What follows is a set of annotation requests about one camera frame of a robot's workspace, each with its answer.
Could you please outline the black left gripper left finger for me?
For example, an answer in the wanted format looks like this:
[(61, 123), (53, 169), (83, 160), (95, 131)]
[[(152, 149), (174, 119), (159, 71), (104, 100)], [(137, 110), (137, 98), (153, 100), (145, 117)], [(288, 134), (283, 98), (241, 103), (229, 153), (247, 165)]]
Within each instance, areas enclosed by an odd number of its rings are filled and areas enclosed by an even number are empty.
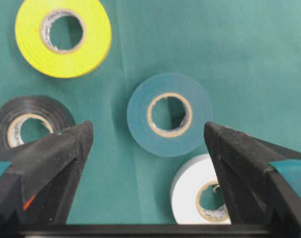
[(64, 224), (93, 144), (90, 121), (0, 152), (0, 224)]

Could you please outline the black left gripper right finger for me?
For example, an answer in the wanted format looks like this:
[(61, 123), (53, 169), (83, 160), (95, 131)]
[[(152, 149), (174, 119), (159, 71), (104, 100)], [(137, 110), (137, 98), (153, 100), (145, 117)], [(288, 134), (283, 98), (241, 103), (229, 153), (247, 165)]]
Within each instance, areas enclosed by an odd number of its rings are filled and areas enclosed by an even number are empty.
[(232, 224), (272, 224), (301, 230), (301, 198), (272, 162), (301, 153), (207, 122), (204, 141)]

